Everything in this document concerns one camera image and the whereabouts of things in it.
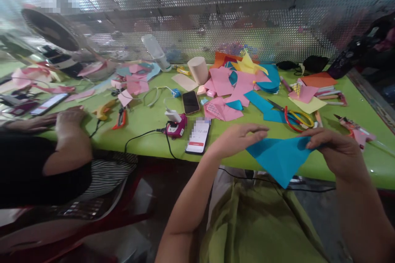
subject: green table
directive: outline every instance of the green table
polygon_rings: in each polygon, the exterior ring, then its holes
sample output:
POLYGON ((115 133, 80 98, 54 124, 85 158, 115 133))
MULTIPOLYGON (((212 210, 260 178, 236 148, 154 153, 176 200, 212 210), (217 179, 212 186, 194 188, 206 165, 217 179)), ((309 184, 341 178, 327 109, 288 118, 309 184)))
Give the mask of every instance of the green table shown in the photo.
MULTIPOLYGON (((185 90, 171 79, 175 74, 175 70, 172 70, 169 73, 160 73, 149 82, 150 88, 156 86, 168 86, 170 88, 179 88, 184 92, 185 90)), ((282 75, 290 84, 294 83, 297 79, 292 72, 280 71, 280 75, 282 75)), ((338 90, 342 90, 345 94, 349 106, 342 107, 327 105, 323 107, 320 110, 320 113, 324 127, 337 130, 342 134, 348 134, 348 130, 338 123, 333 114, 335 113, 341 116, 347 116, 363 126, 367 131, 374 133, 379 141, 394 151, 394 135, 386 127, 384 122, 375 113, 373 108, 359 93, 351 81, 348 78, 342 78, 339 80, 336 88, 338 90)), ((106 91, 102 94, 93 96, 92 98, 82 102, 82 104, 85 106, 86 110, 92 112, 98 106, 103 105, 105 102, 112 99, 108 93, 109 91, 106 91)), ((287 98, 288 93, 283 86, 280 87, 280 92, 277 95, 271 95, 263 91, 259 91, 258 93, 264 98, 270 99, 281 106, 285 106, 287 104, 290 109, 298 109, 298 107, 287 98)), ((93 146, 95 148, 105 150, 124 151, 125 143, 128 139, 141 135, 152 129, 164 127, 167 122, 167 117, 164 115, 165 107, 163 105, 163 99, 170 96, 169 90, 160 90, 159 100, 151 108, 146 105, 155 97, 155 91, 152 91, 147 95, 145 105, 140 101, 133 101, 130 104, 132 106, 132 111, 128 113, 127 126, 123 129, 112 130, 112 127, 115 125, 119 109, 119 105, 117 105, 117 107, 115 107, 109 114, 109 120, 105 123, 101 123, 102 126, 99 128, 97 134, 92 138, 93 146)), ((169 108, 177 110, 179 113, 182 113, 184 110, 181 98, 169 99, 166 103, 169 108)), ((74 105, 78 104, 76 102, 61 103, 53 110, 53 112, 60 111, 74 105)), ((263 114, 252 104, 250 104, 248 108, 244 109, 243 114, 244 116, 242 118, 231 122, 223 122, 214 119, 212 121, 212 127, 208 137, 208 145, 213 143, 228 126, 236 123, 256 122, 265 124, 270 128, 270 138, 285 139, 297 136, 297 133, 285 124, 264 121, 263 114)), ((189 116, 189 119, 202 116, 204 116, 203 109, 200 112, 189 116)), ((90 114, 84 121, 83 125, 87 133, 91 134, 96 126, 95 116, 90 114)), ((185 153, 185 147, 190 130, 191 124, 187 127, 186 133, 182 138, 170 141, 172 152, 177 158, 188 161, 199 161, 201 158, 200 156, 185 153)), ((42 135, 52 140, 56 139, 55 132, 53 131, 46 132, 42 135)), ((135 153, 137 155, 171 158, 165 135, 157 132, 132 140, 128 145, 128 152, 135 153)), ((378 146, 369 143, 366 146, 364 158, 375 185, 380 188, 395 189, 395 162, 393 156, 384 152, 378 146)), ((251 170, 262 169, 247 151, 243 151, 233 157, 224 159, 223 164, 251 170)), ((318 151, 315 151, 310 155, 306 163, 299 169, 298 175, 330 181, 335 179, 334 175, 326 166, 321 153, 318 151)))

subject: phone screen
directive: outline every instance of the phone screen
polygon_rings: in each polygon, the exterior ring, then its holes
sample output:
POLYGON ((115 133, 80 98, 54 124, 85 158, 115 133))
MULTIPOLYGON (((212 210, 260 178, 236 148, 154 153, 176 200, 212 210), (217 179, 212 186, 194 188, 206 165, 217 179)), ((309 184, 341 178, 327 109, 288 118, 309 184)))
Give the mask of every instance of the phone screen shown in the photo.
POLYGON ((62 100, 64 100, 65 98, 67 98, 69 96, 68 93, 64 93, 64 94, 59 94, 56 95, 52 98, 50 98, 48 101, 46 101, 45 103, 43 103, 41 106, 38 106, 36 109, 34 109, 33 111, 30 112, 31 115, 42 115, 45 112, 49 111, 52 107, 54 107, 57 103, 61 102, 62 100))
POLYGON ((203 154, 207 136, 210 130, 211 120, 208 118, 196 118, 191 135, 189 136, 186 153, 203 154))
POLYGON ((194 91, 186 92, 182 95, 185 114, 191 114, 200 110, 198 97, 194 91))

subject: metal mesh wall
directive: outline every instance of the metal mesh wall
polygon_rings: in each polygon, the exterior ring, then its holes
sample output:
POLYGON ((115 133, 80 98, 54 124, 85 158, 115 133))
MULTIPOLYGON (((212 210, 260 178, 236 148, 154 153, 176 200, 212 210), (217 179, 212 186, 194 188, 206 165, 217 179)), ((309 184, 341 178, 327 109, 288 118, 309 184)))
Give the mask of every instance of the metal mesh wall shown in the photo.
MULTIPOLYGON (((0 0, 1 30, 24 27, 25 4, 46 0, 0 0)), ((60 9, 101 54, 149 59, 141 36, 157 37, 171 62, 214 52, 255 59, 301 62, 311 54, 334 58, 353 35, 395 9, 395 0, 58 0, 60 9)), ((46 42, 26 35, 31 45, 46 42)))

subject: paper roll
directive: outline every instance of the paper roll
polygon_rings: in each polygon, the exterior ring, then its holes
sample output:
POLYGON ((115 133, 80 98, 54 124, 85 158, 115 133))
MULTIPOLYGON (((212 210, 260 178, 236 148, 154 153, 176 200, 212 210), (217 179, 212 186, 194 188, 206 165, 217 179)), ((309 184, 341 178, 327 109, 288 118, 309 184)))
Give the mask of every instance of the paper roll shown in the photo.
POLYGON ((194 57, 188 62, 189 71, 197 84, 203 85, 209 78, 209 70, 207 69, 204 57, 194 57))

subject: scissors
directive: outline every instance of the scissors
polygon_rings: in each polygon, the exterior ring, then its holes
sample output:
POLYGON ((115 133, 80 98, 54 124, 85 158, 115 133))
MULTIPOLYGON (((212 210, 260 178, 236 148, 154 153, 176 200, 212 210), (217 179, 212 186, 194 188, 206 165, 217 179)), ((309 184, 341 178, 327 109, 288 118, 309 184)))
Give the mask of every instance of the scissors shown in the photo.
POLYGON ((293 111, 293 110, 288 110, 288 106, 285 106, 285 108, 277 105, 276 103, 274 103, 273 101, 270 101, 268 99, 269 103, 272 104, 275 108, 279 109, 280 111, 284 112, 285 115, 285 121, 288 123, 288 125, 294 130, 297 131, 299 133, 303 132, 303 130, 297 129, 296 127, 294 127, 290 122, 289 122, 289 118, 288 118, 288 113, 290 113, 291 115, 293 115, 296 118, 296 123, 299 124, 301 127, 303 127, 304 129, 308 129, 309 127, 313 127, 314 126, 314 121, 310 118, 310 116, 308 116, 306 113, 301 112, 301 111, 293 111), (306 120, 302 119, 300 116, 298 116, 297 114, 302 115, 303 117, 306 118, 306 120))

